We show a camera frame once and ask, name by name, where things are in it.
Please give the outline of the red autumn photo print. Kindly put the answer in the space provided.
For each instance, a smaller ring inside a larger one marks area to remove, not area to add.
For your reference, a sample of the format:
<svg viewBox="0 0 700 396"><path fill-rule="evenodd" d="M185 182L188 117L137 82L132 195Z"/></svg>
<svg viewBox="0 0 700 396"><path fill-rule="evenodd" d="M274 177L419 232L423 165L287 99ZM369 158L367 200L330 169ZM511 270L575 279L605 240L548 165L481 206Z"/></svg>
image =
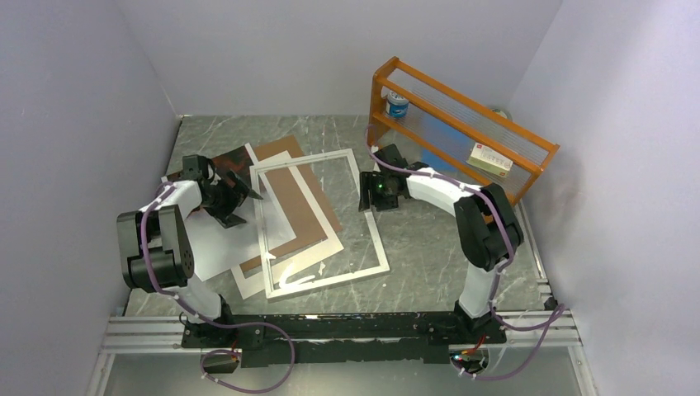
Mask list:
<svg viewBox="0 0 700 396"><path fill-rule="evenodd" d="M278 248L296 238L266 177L258 180L256 190L261 192L261 200L248 198L234 211L246 220L244 224L225 229L204 210L187 216L185 227L195 259L195 274L201 280L207 281L250 260L260 262L255 218L257 203L262 205L266 219L271 222L267 226L267 245L270 248Z"/></svg>

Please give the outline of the white picture frame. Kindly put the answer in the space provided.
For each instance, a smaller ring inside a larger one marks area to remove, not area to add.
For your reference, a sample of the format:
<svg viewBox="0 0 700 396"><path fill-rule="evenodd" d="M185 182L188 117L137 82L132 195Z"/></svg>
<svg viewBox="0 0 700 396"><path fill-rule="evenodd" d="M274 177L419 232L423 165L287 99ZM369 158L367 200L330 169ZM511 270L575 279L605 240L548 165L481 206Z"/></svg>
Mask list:
<svg viewBox="0 0 700 396"><path fill-rule="evenodd" d="M300 198L285 210L310 211L309 226L321 231L318 242L290 252L274 252L272 223L280 217L261 202L254 204L262 282L270 301L307 295L317 290L348 285L390 272L376 220L371 211L352 212L359 197L359 169L350 148L292 158L279 154L250 168L253 188L282 198L272 184L274 176L288 176Z"/></svg>

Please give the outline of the white mat board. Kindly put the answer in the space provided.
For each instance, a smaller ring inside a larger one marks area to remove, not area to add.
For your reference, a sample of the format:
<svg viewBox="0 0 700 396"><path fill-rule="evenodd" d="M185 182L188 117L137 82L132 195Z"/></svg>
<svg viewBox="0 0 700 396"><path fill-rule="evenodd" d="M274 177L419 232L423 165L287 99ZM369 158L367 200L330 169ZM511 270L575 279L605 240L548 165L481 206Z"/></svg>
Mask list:
<svg viewBox="0 0 700 396"><path fill-rule="evenodd" d="M246 144L245 147L253 164L257 165L258 160L265 163L300 157L301 151L292 149L290 144L270 146L272 148L267 151L262 146L253 149L250 144ZM310 165L271 170L265 175L261 174L260 179L266 192L270 192L270 199L276 208L270 214L272 219L265 220L266 224L284 217L296 236L286 243L271 247L267 252L275 256L270 258L275 284L322 263L343 250L337 235L342 227ZM260 257L254 257L231 270L243 299L265 291L262 272L248 277L244 274L249 268L255 267L253 264L259 266L260 262Z"/></svg>

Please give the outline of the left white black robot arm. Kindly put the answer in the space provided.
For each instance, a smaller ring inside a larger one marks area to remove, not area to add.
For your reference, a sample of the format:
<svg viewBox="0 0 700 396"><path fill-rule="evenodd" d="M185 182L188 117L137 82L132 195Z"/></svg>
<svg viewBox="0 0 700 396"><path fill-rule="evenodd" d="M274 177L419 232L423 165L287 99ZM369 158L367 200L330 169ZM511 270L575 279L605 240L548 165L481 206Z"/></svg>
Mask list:
<svg viewBox="0 0 700 396"><path fill-rule="evenodd" d="M260 197L235 172L220 175L212 159L184 157L178 180L163 182L147 205L116 219L124 282L132 290L168 297L190 323L205 324L203 334L213 345L229 345L237 326L224 298L196 277L184 220L204 210L228 229L244 223L235 210Z"/></svg>

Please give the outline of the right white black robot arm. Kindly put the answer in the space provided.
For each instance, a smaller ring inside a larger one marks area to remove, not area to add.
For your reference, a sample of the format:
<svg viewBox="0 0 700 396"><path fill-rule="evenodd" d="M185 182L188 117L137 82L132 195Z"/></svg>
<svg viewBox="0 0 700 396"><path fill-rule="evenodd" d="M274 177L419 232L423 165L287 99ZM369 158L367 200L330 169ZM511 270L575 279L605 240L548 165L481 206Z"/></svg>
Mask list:
<svg viewBox="0 0 700 396"><path fill-rule="evenodd" d="M501 267L513 260L524 240L503 187L464 183L425 163L408 163L393 144L373 149L370 155L378 168L360 174L359 211L394 210L405 198L427 202L454 217L468 268L453 327L463 342L476 341L494 320Z"/></svg>

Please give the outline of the brown backing board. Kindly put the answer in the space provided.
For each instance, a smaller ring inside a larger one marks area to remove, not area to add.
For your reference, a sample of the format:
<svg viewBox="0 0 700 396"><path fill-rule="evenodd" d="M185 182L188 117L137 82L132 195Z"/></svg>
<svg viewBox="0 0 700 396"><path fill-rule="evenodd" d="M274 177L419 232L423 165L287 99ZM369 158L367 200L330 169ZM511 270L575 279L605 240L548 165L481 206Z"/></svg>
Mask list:
<svg viewBox="0 0 700 396"><path fill-rule="evenodd" d="M251 156L258 161L262 161L283 152L287 152L293 158L299 158L305 155L296 138L293 136L286 136L270 143L254 147ZM333 227L333 231L336 233L341 231L342 226L333 212L333 207L328 197L323 192L318 177L312 172L309 165L299 167L299 171ZM325 232L316 219L316 216L298 184L293 179L291 171L289 169L278 169L267 172L266 176L296 236L291 241L272 248L271 253L277 257L284 256L324 239Z"/></svg>

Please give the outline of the blue paper sheet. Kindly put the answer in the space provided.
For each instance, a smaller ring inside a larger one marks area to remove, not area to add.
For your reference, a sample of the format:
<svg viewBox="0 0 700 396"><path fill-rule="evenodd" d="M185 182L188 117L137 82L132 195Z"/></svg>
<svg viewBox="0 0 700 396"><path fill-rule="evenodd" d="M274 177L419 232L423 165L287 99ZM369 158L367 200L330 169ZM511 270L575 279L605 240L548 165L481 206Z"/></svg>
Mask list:
<svg viewBox="0 0 700 396"><path fill-rule="evenodd" d="M423 127L424 138L431 145L451 157L456 157L457 159L462 157L465 146L469 141L464 134L431 115L426 115L423 118L421 126ZM442 173L456 171L450 163L426 148L422 149L421 161Z"/></svg>

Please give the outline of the blue white can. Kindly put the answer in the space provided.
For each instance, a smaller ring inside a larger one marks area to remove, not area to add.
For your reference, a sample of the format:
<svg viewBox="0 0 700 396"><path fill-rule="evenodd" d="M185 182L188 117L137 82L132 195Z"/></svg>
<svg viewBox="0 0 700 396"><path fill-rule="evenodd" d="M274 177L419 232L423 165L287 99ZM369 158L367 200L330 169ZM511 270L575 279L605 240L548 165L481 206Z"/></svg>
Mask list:
<svg viewBox="0 0 700 396"><path fill-rule="evenodd" d="M397 92L389 91L386 96L385 113L394 119L406 116L409 108L409 100Z"/></svg>

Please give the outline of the orange wooden shelf rack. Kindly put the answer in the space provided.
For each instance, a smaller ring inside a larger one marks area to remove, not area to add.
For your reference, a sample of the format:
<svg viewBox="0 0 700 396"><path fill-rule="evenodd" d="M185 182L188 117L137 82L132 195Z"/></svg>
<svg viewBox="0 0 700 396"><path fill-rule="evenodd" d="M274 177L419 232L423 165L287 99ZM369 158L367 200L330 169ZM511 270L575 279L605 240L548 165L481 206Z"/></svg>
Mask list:
<svg viewBox="0 0 700 396"><path fill-rule="evenodd" d="M409 100L405 117L394 119L385 113L389 91ZM461 158L445 154L424 138L421 121L425 116L437 118L469 139ZM472 182L501 185L512 204L524 197L560 148L397 57L390 58L374 72L369 126L367 142L371 146L382 148L390 144L392 140L387 135L394 131L417 144L421 150L429 149L443 158ZM475 143L512 160L510 173L498 177L468 164L466 160Z"/></svg>

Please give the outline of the small cream red box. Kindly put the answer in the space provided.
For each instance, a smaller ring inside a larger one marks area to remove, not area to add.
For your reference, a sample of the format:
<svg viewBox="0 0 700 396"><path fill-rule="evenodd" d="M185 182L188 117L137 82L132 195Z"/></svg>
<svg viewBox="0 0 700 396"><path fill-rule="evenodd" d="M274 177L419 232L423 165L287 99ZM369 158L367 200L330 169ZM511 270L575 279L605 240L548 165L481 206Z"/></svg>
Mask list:
<svg viewBox="0 0 700 396"><path fill-rule="evenodd" d="M512 160L480 143L474 144L466 162L498 177L506 177L513 166Z"/></svg>

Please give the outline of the tape roll behind shelf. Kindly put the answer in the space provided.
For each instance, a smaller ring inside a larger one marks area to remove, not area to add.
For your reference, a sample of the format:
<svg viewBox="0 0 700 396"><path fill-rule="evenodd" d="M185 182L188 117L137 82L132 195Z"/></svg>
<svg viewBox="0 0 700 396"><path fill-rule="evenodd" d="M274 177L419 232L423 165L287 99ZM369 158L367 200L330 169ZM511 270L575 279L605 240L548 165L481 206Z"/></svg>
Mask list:
<svg viewBox="0 0 700 396"><path fill-rule="evenodd" d="M510 114L508 111L506 111L505 109L503 109L503 108L495 107L495 106L494 106L494 107L491 107L490 109L491 109L495 114L498 114L499 116L502 116L503 118L505 118L505 119L507 119L507 120L512 120L512 119L513 119L512 116L511 116L511 114Z"/></svg>

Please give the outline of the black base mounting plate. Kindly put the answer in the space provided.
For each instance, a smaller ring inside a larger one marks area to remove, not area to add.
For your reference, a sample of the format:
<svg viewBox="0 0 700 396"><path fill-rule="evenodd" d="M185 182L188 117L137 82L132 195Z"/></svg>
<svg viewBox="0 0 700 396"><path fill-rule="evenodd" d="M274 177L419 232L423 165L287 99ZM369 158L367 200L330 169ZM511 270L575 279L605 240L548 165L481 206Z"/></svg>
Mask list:
<svg viewBox="0 0 700 396"><path fill-rule="evenodd" d="M234 328L185 323L185 349L235 349L244 368L418 360L442 364L461 348L506 342L496 320L469 329L452 311L230 315Z"/></svg>

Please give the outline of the aluminium rail frame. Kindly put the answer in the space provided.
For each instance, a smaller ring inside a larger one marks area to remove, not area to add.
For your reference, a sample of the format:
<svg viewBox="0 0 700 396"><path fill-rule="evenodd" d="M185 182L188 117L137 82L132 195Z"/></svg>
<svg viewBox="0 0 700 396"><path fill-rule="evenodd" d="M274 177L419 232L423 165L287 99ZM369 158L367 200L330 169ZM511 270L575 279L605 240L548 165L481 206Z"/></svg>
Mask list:
<svg viewBox="0 0 700 396"><path fill-rule="evenodd" d="M517 204L516 214L522 221L526 241L529 243L536 283L542 298L554 297L549 280L537 248L532 228L524 209L523 203ZM534 326L549 318L550 311L523 310L501 311L503 318L517 326ZM203 354L209 350L185 349L182 346L184 325L178 317L110 317L102 345L99 349L97 362L94 365L91 379L85 395L105 395L112 366L118 355L156 355L156 354ZM514 351L516 348L534 346L542 334L542 330L514 332L506 330L507 342L498 348ZM583 343L570 310L565 311L557 319L542 343L544 347L564 348L568 353L575 374L576 385L582 395L598 395L598 389L584 353Z"/></svg>

